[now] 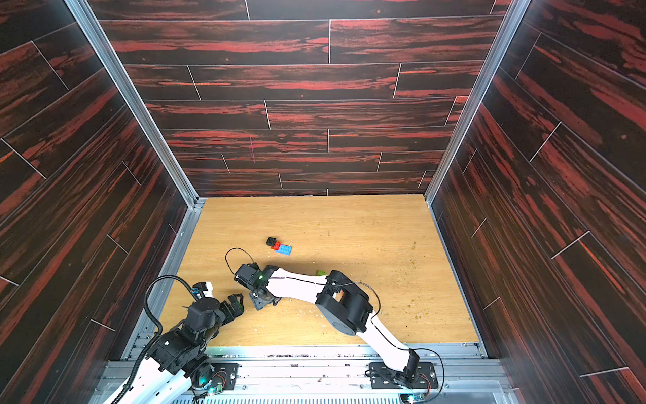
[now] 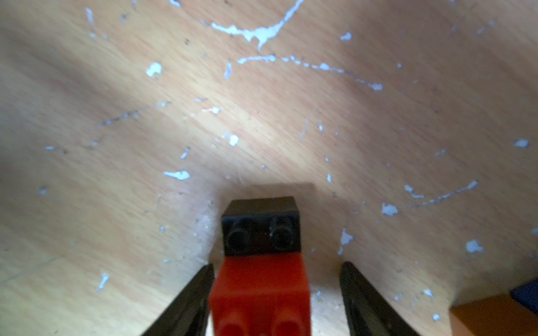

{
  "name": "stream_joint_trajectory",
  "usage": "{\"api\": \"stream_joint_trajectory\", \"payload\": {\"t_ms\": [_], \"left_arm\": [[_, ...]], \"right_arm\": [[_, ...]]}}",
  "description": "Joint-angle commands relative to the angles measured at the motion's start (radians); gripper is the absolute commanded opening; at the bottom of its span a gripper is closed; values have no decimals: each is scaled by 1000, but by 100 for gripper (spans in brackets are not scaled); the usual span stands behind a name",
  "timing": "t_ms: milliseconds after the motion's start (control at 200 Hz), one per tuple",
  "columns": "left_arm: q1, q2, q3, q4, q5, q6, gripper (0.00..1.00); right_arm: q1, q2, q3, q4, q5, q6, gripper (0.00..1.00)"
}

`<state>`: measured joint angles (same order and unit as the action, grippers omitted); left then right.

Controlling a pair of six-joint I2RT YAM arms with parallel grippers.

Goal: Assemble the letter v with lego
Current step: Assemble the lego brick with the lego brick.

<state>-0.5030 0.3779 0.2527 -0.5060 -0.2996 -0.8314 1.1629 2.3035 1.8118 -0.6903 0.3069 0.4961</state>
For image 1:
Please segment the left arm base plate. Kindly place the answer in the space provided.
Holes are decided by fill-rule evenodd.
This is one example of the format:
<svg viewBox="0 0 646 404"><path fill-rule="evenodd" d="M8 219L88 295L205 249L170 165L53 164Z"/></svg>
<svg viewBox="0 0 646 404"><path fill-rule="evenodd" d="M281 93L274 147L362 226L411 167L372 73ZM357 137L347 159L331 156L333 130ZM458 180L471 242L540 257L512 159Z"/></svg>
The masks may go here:
<svg viewBox="0 0 646 404"><path fill-rule="evenodd" d="M233 391L238 378L240 365L234 362L213 362L211 370L198 378L198 391Z"/></svg>

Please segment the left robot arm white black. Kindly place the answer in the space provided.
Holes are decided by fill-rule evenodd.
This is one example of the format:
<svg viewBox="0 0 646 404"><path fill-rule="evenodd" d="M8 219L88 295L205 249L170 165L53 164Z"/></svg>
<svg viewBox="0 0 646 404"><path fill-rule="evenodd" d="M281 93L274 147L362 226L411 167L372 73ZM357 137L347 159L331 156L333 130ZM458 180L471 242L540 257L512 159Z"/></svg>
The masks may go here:
<svg viewBox="0 0 646 404"><path fill-rule="evenodd" d="M188 307L183 321L156 335L140 353L131 375L106 403L170 403L185 392L193 402L219 395L235 386L235 365L213 365L209 342L224 325L244 313L243 295L224 301L203 297Z"/></svg>

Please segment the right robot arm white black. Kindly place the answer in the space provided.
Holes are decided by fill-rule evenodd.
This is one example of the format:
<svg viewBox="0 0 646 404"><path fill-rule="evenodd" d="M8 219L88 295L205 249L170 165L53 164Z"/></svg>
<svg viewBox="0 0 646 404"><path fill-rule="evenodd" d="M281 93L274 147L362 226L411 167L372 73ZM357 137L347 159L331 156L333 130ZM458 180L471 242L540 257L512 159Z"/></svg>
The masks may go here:
<svg viewBox="0 0 646 404"><path fill-rule="evenodd" d="M417 378L419 355L400 342L378 318L368 294L358 282L333 270L314 276L291 273L276 266L259 269L257 264L243 264L234 280L250 291L257 310L277 305L283 298L315 305L331 326L348 336L361 338L382 359L396 385L412 388Z"/></svg>

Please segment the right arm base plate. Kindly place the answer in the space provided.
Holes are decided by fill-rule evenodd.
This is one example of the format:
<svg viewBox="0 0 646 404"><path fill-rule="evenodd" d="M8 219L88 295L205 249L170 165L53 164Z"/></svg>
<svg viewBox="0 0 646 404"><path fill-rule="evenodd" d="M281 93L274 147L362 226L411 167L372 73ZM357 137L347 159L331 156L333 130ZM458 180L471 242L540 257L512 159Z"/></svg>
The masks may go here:
<svg viewBox="0 0 646 404"><path fill-rule="evenodd" d="M371 362L364 375L368 377L372 389L437 389L439 383L433 363L422 362L417 365L416 372L411 379L405 378L405 374L392 370L383 362Z"/></svg>

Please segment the light blue long lego brick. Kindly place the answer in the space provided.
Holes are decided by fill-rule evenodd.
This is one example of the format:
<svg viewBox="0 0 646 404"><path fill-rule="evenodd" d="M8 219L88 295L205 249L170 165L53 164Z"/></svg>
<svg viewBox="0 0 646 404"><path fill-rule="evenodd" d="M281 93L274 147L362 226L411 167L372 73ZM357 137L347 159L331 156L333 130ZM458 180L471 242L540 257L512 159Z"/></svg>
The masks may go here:
<svg viewBox="0 0 646 404"><path fill-rule="evenodd" d="M284 244L280 244L276 247L276 252L279 254L284 254L289 256L292 253L292 247Z"/></svg>

